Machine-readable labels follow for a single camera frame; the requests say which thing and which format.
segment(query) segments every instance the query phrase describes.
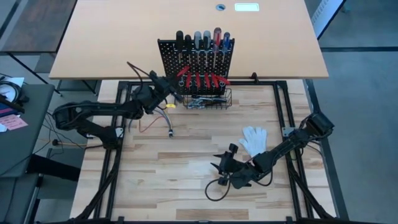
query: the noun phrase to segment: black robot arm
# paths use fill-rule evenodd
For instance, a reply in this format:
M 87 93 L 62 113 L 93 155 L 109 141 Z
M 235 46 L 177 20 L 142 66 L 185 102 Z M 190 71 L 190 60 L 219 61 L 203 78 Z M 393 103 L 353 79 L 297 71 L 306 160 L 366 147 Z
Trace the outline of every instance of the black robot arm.
M 239 162 L 233 159 L 238 147 L 231 144 L 230 152 L 216 155 L 221 158 L 218 169 L 220 177 L 218 183 L 226 185 L 228 180 L 236 189 L 249 187 L 250 181 L 258 182 L 272 171 L 277 160 L 295 149 L 305 147 L 310 141 L 316 141 L 329 136 L 333 130 L 333 123 L 323 113 L 312 113 L 306 117 L 300 127 L 292 131 L 288 138 L 270 151 L 254 156 L 250 161 Z
M 129 62 L 127 64 L 132 69 L 136 68 Z M 115 149 L 118 146 L 118 139 L 121 137 L 115 127 L 102 127 L 88 121 L 87 118 L 91 116 L 122 116 L 127 119 L 141 119 L 144 112 L 152 114 L 169 94 L 172 94 L 179 102 L 183 100 L 165 77 L 159 78 L 154 71 L 151 71 L 148 76 L 153 81 L 154 88 L 149 85 L 136 88 L 132 93 L 128 93 L 131 97 L 125 103 L 83 101 L 59 106 L 52 115 L 56 127 L 66 131 L 76 129 L 86 138 L 89 134 L 94 135 L 101 139 L 105 149 Z

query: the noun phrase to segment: work glove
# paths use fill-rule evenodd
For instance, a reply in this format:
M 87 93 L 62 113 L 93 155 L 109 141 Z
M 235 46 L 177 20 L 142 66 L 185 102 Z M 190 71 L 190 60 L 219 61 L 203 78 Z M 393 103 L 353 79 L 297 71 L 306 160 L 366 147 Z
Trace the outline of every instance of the work glove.
M 241 143 L 251 157 L 266 151 L 267 131 L 260 127 L 255 129 L 252 126 L 243 128 L 244 139 L 240 139 Z

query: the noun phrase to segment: tool rack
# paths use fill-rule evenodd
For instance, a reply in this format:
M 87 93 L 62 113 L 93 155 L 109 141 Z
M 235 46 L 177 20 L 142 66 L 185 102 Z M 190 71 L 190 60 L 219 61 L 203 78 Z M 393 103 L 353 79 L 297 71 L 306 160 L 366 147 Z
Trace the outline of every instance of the tool rack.
M 159 45 L 160 55 L 162 56 L 163 66 L 165 70 L 166 77 L 170 78 L 171 84 L 177 89 L 177 93 L 181 95 L 224 95 L 226 92 L 225 83 L 221 82 L 219 87 L 216 87 L 213 80 L 211 79 L 211 74 L 228 78 L 229 68 L 231 66 L 232 54 L 234 49 L 234 39 L 230 40 L 231 44 L 225 55 L 223 52 L 219 51 L 216 54 L 216 63 L 213 68 L 213 61 L 215 54 L 213 53 L 213 42 L 210 45 L 210 49 L 206 52 L 203 45 L 203 41 L 200 41 L 199 50 L 195 49 L 194 43 L 192 42 L 191 53 L 187 53 L 187 46 L 182 50 L 182 55 L 180 62 L 178 59 L 178 52 L 175 48 L 175 40 L 160 40 L 157 43 Z M 190 66 L 190 72 L 192 74 L 192 79 L 187 87 L 187 77 L 188 72 L 182 77 L 177 77 L 179 71 L 181 71 L 185 66 Z M 210 88 L 206 87 L 205 83 L 205 73 L 208 74 L 210 79 Z M 200 77 L 200 84 L 197 84 L 197 75 Z

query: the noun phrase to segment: pink paper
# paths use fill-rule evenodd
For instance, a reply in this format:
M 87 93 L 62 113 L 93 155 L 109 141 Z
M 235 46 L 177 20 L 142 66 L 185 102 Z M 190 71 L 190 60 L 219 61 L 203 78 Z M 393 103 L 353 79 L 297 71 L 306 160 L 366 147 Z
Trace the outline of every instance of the pink paper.
M 0 124 L 4 125 L 7 129 L 10 130 L 27 126 L 27 123 L 23 119 L 17 117 L 14 114 L 1 117 Z

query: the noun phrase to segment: floor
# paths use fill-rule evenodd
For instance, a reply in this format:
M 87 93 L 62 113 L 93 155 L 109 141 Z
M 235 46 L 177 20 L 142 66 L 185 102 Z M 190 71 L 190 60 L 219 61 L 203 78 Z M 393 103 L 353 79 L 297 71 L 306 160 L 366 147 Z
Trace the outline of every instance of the floor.
M 9 2 L 0 1 L 0 15 L 7 13 Z M 21 13 L 27 0 L 22 0 L 10 27 Z M 306 0 L 312 14 L 320 0 Z M 321 47 L 398 45 L 398 1 L 347 0 L 348 12 L 340 12 L 320 39 Z M 10 29 L 0 39 L 4 43 Z M 397 223 L 398 157 L 394 129 L 398 126 L 395 112 L 398 102 L 398 76 L 395 62 L 398 53 L 325 53 L 330 78 L 315 80 L 320 106 L 336 125 L 330 137 L 333 158 L 351 220 Z M 39 57 L 20 57 L 34 68 Z M 30 84 L 40 81 L 9 57 L 0 56 L 0 72 L 13 77 L 25 77 Z M 41 77 L 49 80 L 48 74 Z M 64 92 L 53 95 L 50 110 L 69 101 L 95 100 L 90 92 Z M 63 132 L 73 141 L 84 144 L 76 132 Z M 41 130 L 36 147 L 48 138 Z M 40 204 L 37 220 L 66 220 L 72 206 L 69 200 L 48 200 Z

